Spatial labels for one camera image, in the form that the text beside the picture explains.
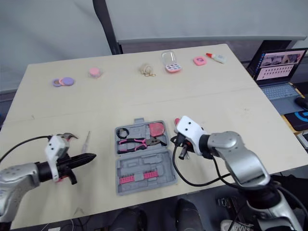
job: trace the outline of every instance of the computer mouse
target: computer mouse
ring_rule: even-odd
[[[297,98],[295,99],[295,103],[296,103],[298,106],[304,108],[305,110],[308,110],[308,99],[302,98],[302,97],[297,97]]]

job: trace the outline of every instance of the purple round container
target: purple round container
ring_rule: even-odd
[[[64,77],[61,79],[62,83],[65,84],[66,86],[71,86],[74,84],[74,79],[70,77]]]

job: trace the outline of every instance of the gray tool case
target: gray tool case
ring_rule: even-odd
[[[162,123],[165,132],[162,136],[155,137],[162,142],[169,144],[169,138],[166,131],[165,123],[160,121],[144,122],[143,118],[135,119],[133,125],[122,126],[115,129],[126,128],[129,131],[129,138],[153,138],[150,136],[149,124]],[[167,146],[160,143],[148,146],[144,150],[118,154],[118,150],[135,148],[140,143],[119,144],[120,139],[115,132],[115,150],[120,158],[116,161],[116,192],[118,195],[127,195],[130,193],[140,192],[149,189],[155,189],[163,186],[175,184],[177,177],[172,166],[171,151]]]

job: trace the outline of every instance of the glue tube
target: glue tube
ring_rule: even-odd
[[[206,55],[214,60],[216,60],[217,62],[220,62],[222,64],[224,64],[226,62],[226,58],[220,54],[211,54],[211,53],[206,53]]]

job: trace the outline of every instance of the pliers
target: pliers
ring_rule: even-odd
[[[163,146],[167,146],[164,142],[160,141],[159,139],[152,138],[152,139],[145,139],[145,138],[129,138],[125,139],[122,141],[119,141],[118,144],[125,144],[125,143],[140,143],[141,145],[131,148],[131,149],[126,149],[126,150],[118,150],[118,154],[124,154],[124,153],[130,153],[130,152],[135,152],[137,150],[144,150],[148,146],[156,145],[158,143],[162,144]]]

